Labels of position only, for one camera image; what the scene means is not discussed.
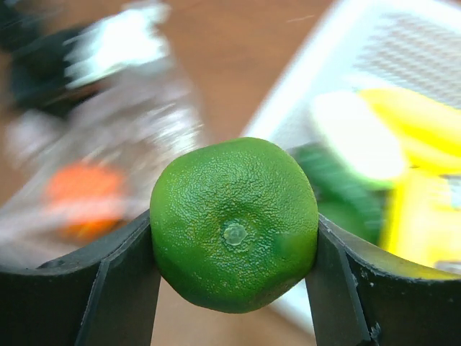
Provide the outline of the yellow fake bananas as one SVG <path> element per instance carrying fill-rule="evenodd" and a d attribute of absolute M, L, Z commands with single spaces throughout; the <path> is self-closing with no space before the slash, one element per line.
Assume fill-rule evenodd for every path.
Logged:
<path fill-rule="evenodd" d="M 359 96 L 397 135 L 412 165 L 435 174 L 460 173 L 460 111 L 397 87 L 371 88 Z"/>

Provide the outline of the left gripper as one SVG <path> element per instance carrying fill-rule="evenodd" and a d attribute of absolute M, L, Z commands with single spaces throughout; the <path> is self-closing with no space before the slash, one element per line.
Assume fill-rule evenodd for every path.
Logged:
<path fill-rule="evenodd" d="M 86 25 L 46 32 L 49 14 L 34 8 L 39 1 L 1 2 L 1 52 L 11 57 L 7 86 L 13 105 L 50 115 L 68 115 L 101 90 L 99 82 L 69 89 L 65 57 L 76 47 Z"/>

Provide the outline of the green fake lime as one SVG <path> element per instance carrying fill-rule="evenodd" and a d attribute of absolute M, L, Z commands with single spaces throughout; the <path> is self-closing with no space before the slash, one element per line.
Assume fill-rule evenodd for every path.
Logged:
<path fill-rule="evenodd" d="M 318 208 L 308 178 L 279 146 L 237 138 L 173 160 L 151 194 L 153 252 L 194 305 L 255 311 L 313 266 Z"/>

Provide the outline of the orange fake tomato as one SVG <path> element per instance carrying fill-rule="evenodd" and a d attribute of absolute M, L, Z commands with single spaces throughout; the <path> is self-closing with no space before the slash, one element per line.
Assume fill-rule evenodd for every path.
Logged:
<path fill-rule="evenodd" d="M 122 221 L 125 183 L 125 173 L 117 168 L 69 164 L 48 180 L 44 200 L 52 211 L 64 212 L 64 237 L 89 241 L 109 233 Z"/>

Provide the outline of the clear polka dot zip bag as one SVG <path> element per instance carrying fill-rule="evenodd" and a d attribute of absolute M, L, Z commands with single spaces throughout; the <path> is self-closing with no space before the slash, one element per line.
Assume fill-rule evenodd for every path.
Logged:
<path fill-rule="evenodd" d="M 46 183 L 60 168 L 83 162 L 125 173 L 125 212 L 111 232 L 148 208 L 173 159 L 206 142 L 194 85 L 178 64 L 123 72 L 67 120 L 28 111 L 4 123 L 1 191 L 13 195 L 1 199 L 1 263 L 37 267 L 95 240 L 64 237 L 64 212 L 44 200 Z"/>

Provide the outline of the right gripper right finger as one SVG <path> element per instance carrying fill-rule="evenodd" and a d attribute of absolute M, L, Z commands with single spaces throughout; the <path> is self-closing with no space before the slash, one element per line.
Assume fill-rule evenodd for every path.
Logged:
<path fill-rule="evenodd" d="M 460 344 L 460 276 L 318 224 L 307 292 L 318 345 Z"/>

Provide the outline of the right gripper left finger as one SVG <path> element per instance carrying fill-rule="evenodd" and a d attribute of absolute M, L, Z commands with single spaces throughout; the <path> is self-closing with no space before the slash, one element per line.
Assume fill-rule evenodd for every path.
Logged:
<path fill-rule="evenodd" d="M 148 212 L 37 268 L 1 264 L 1 344 L 149 345 L 160 278 Z"/>

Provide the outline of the green fake cucumber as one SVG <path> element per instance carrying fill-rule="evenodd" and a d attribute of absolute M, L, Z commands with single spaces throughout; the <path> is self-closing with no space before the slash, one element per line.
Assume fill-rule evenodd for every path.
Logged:
<path fill-rule="evenodd" d="M 319 213 L 344 230 L 377 244 L 383 222 L 380 199 L 324 147 L 309 143 L 290 153 L 313 186 Z"/>

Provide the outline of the yellow fake pepper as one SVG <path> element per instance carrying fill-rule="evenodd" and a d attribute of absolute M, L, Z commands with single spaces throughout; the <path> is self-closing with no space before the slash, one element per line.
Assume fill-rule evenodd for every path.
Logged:
<path fill-rule="evenodd" d="M 427 267 L 459 264 L 460 175 L 407 171 L 389 192 L 380 247 Z"/>

